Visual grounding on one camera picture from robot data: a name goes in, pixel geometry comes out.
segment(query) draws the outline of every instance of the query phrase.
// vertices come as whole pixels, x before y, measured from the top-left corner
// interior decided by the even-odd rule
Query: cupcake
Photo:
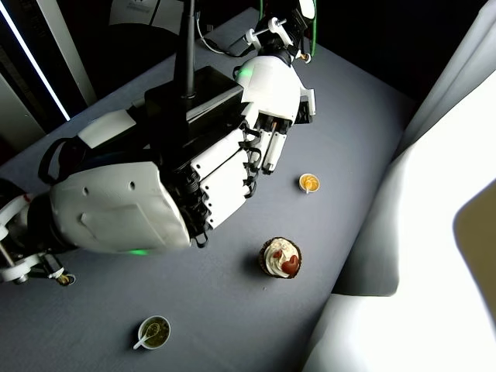
[[[301,251],[288,239],[273,238],[263,245],[258,262],[265,274],[292,279],[300,271]]]

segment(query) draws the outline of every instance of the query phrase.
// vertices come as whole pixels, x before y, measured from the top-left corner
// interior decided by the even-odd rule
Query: green cable
[[[313,20],[313,28],[312,28],[312,50],[310,51],[310,55],[315,56],[315,49],[317,47],[317,0],[313,0],[315,6],[315,19]]]

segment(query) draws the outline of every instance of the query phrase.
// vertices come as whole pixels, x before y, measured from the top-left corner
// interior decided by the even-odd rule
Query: white frosting
[[[274,253],[281,251],[281,257],[275,258]],[[277,275],[279,277],[289,277],[289,274],[283,272],[282,264],[289,261],[293,256],[300,260],[300,255],[298,250],[286,239],[277,238],[272,241],[272,243],[265,250],[263,258],[265,258],[265,266],[267,271],[272,275]]]

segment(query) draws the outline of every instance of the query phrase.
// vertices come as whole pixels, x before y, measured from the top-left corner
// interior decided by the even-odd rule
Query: black pole
[[[180,98],[195,96],[195,0],[184,0],[174,83]]]

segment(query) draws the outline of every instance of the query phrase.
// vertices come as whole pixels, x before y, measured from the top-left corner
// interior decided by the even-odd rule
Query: white cable
[[[67,111],[65,111],[65,108],[62,106],[62,103],[60,102],[59,98],[57,97],[57,95],[55,94],[55,91],[53,91],[50,83],[48,82],[47,78],[45,77],[45,74],[41,71],[41,68],[40,66],[38,65],[38,63],[36,62],[33,54],[31,53],[31,50],[29,50],[28,46],[26,45],[26,43],[24,42],[24,39],[22,38],[21,34],[19,33],[19,31],[17,30],[17,27],[16,25],[14,24],[14,21],[12,21],[12,18],[10,18],[10,15],[9,13],[7,12],[7,9],[5,8],[5,6],[3,5],[2,2],[0,2],[0,12],[2,12],[4,18],[5,18],[5,21],[7,21],[7,24],[9,25],[12,33],[14,34],[14,36],[16,37],[18,43],[20,44],[20,46],[22,47],[22,50],[24,51],[24,53],[26,54],[26,56],[28,57],[29,59],[29,62],[31,62],[32,66],[34,67],[34,69],[36,70],[36,72],[38,73],[38,76],[40,76],[40,79],[41,81],[45,84],[45,88],[48,90],[48,92],[50,93],[50,95],[52,96],[52,99],[55,101],[55,103],[57,104],[60,112],[62,112],[62,115],[64,116],[64,118],[69,121],[71,118],[69,117],[69,115],[67,114]]]
[[[204,43],[204,45],[209,48],[212,52],[214,53],[217,53],[217,54],[225,54],[224,52],[220,52],[218,50],[215,50],[214,48],[212,48],[211,46],[209,46],[209,44],[207,43],[207,41],[205,40],[205,38],[203,37],[202,35],[202,31],[200,31],[200,18],[198,17],[196,19],[196,29],[198,30],[198,35],[200,36],[200,39],[201,41]]]

